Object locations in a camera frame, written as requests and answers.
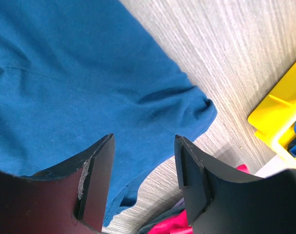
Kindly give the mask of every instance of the gray cloth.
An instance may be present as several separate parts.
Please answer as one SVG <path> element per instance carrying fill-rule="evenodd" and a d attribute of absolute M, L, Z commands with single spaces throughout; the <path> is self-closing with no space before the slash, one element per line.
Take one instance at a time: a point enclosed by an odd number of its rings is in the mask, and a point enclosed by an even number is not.
<path fill-rule="evenodd" d="M 137 234 L 147 234 L 156 224 L 162 222 L 167 218 L 171 218 L 173 216 L 179 215 L 185 209 L 185 204 L 182 204 L 178 207 L 173 207 L 172 209 L 165 211 L 149 223 L 145 224 L 141 229 L 138 230 Z"/>

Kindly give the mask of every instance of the yellow tray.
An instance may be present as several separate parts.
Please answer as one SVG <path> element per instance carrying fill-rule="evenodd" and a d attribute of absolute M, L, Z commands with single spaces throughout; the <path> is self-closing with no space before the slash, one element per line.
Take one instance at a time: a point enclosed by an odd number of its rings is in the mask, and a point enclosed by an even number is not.
<path fill-rule="evenodd" d="M 296 137 L 296 63 L 251 113 L 248 122 L 256 129 L 255 136 L 266 143 L 287 163 L 296 168 L 294 159 L 287 151 Z"/>

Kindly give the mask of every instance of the yellow plastic bin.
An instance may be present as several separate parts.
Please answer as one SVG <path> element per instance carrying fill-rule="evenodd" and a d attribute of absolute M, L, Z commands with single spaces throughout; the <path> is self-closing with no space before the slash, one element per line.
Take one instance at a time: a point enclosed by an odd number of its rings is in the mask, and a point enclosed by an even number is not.
<path fill-rule="evenodd" d="M 265 142 L 287 163 L 296 168 L 294 159 L 287 151 L 296 137 L 296 63 L 251 113 L 248 122 L 256 129 L 255 136 Z"/>

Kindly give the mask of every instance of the red fabric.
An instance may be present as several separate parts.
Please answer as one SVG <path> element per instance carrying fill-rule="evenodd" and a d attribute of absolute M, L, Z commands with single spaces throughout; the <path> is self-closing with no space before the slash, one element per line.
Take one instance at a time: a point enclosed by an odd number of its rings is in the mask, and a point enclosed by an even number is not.
<path fill-rule="evenodd" d="M 249 169 L 247 168 L 247 166 L 245 164 L 240 165 L 239 167 L 237 167 L 237 169 L 239 171 L 242 171 L 242 172 L 245 172 L 245 173 L 250 174 L 250 171 L 249 171 Z"/>
<path fill-rule="evenodd" d="M 156 224 L 148 234 L 193 234 L 188 226 L 186 210 L 178 216 L 168 218 Z"/>

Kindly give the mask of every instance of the wooden surface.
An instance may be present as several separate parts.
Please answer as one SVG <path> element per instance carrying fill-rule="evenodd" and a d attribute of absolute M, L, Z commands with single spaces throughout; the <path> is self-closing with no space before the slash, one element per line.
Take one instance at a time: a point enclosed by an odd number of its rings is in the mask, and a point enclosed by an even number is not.
<path fill-rule="evenodd" d="M 231 166 L 260 169 L 274 153 L 253 136 L 247 117 L 296 61 L 296 0 L 122 3 L 214 101 L 217 119 L 196 144 Z M 171 158 L 141 186 L 137 205 L 104 231 L 135 233 L 180 196 Z"/>

